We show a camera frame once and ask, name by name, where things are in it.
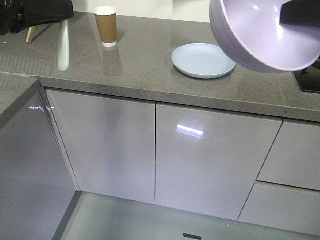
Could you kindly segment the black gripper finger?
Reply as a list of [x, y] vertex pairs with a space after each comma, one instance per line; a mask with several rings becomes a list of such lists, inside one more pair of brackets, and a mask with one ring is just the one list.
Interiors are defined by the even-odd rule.
[[286, 25], [320, 26], [319, 0], [291, 0], [281, 6], [280, 23]]

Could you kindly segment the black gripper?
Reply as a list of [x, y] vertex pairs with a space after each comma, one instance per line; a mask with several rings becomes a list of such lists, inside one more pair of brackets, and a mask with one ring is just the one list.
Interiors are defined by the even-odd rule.
[[71, 0], [0, 0], [0, 34], [58, 23], [74, 16]]

